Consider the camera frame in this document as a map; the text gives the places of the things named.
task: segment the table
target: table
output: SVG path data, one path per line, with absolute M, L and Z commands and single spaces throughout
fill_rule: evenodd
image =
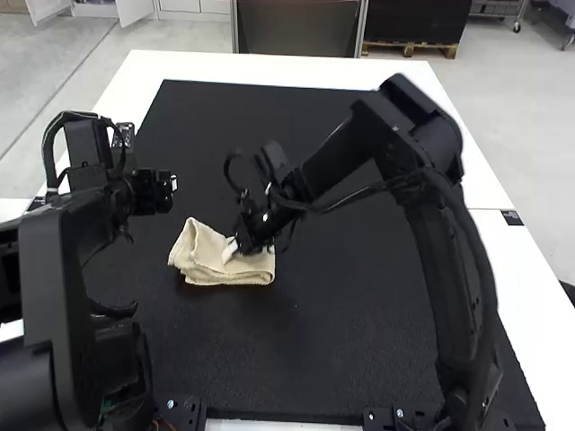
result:
M 501 319 L 547 429 L 570 429 L 575 391 L 571 365 L 575 357 L 575 339 L 571 336 L 575 310 L 527 228 L 505 222 L 500 210 L 513 209 L 513 204 L 427 62 L 132 51 L 94 111 L 116 122 L 132 121 L 138 129 L 163 79 L 371 90 L 398 72 L 442 106 L 462 129 L 465 204 L 491 259 Z M 57 163 L 58 171 L 68 163 L 64 155 Z M 2 214 L 8 217 L 20 214 L 24 208 L 22 199 L 2 204 Z M 0 329 L 0 341 L 19 334 L 22 324 L 15 322 Z M 293 427 L 304 427 L 306 431 L 348 428 L 209 420 L 208 430 L 243 431 L 245 427 L 271 424 L 278 431 Z

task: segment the gray floor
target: gray floor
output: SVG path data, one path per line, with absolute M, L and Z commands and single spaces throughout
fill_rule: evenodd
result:
M 0 14 L 0 158 L 115 23 Z
M 62 109 L 91 109 L 131 49 L 227 52 L 230 39 L 229 26 L 220 23 L 115 26 L 91 54 L 86 49 L 85 61 L 0 161 L 0 198 L 33 196 L 43 182 L 44 127 Z M 465 29 L 457 60 L 445 60 L 433 51 L 416 51 L 414 59 L 432 64 L 557 277 L 574 283 L 575 47 L 560 52 L 561 41 L 562 35 L 544 23 L 525 23 L 521 33 L 514 34 L 509 22 L 478 21 Z M 388 50 L 370 57 L 401 54 Z M 0 75 L 0 90 L 4 84 Z M 22 97 L 32 100 L 36 91 L 27 89 Z M 0 118 L 4 110 L 0 104 Z

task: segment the black mat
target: black mat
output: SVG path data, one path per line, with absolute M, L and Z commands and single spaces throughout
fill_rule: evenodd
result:
M 199 395 L 215 416 L 342 423 L 357 421 L 366 406 L 441 402 L 419 257 L 389 197 L 309 217 L 278 257 L 272 286 L 189 286 L 166 266 L 186 217 L 231 233 L 234 196 L 222 174 L 229 150 L 253 151 L 275 138 L 299 161 L 353 101 L 374 96 L 163 83 L 137 135 L 137 155 L 142 167 L 178 174 L 174 208 L 132 219 L 136 243 L 116 243 L 85 271 L 98 299 L 140 301 L 137 318 L 149 337 L 158 391 Z M 372 180 L 377 172 L 368 165 L 334 193 Z M 519 425 L 542 429 L 500 335 L 506 374 L 498 404 Z

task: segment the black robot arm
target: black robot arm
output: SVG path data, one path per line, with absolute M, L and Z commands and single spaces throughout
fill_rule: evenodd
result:
M 54 136 L 66 131 L 70 167 L 58 177 Z M 112 146 L 107 128 L 114 129 Z M 0 225 L 0 321 L 23 318 L 22 338 L 0 344 L 0 429 L 145 430 L 154 400 L 137 309 L 87 296 L 83 267 L 128 235 L 128 218 L 170 211 L 175 178 L 137 169 L 133 125 L 63 112 L 42 145 L 42 207 Z M 64 176 L 70 192 L 58 194 Z
M 464 205 L 461 134 L 402 75 L 385 81 L 379 96 L 355 102 L 351 116 L 296 168 L 277 143 L 253 157 L 268 202 L 258 205 L 249 190 L 234 185 L 243 210 L 233 248 L 253 253 L 305 213 L 324 214 L 383 190 L 391 193 L 415 237 L 434 315 L 436 368 L 446 398 L 438 421 L 456 430 L 483 429 L 501 378 L 493 333 L 497 297 L 490 262 Z M 337 202 L 317 202 L 369 160 L 381 182 Z

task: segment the cloth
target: cloth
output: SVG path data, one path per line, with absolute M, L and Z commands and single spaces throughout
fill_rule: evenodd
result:
M 168 265 L 186 277 L 186 283 L 213 285 L 268 285 L 276 274 L 273 249 L 244 256 L 240 253 L 224 263 L 222 253 L 230 240 L 191 217 L 168 257 Z

